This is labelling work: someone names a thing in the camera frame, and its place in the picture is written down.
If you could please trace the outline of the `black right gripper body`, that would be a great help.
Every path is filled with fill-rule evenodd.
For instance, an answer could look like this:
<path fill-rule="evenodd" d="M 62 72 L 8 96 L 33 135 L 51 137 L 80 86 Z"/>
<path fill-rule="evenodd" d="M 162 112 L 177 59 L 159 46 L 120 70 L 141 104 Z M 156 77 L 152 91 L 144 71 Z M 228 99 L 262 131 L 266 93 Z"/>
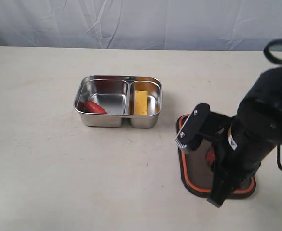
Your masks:
<path fill-rule="evenodd" d="M 258 171 L 262 160 L 282 146 L 282 67 L 263 72 L 229 117 L 210 110 L 203 125 L 214 161 L 209 197 L 220 207 Z"/>

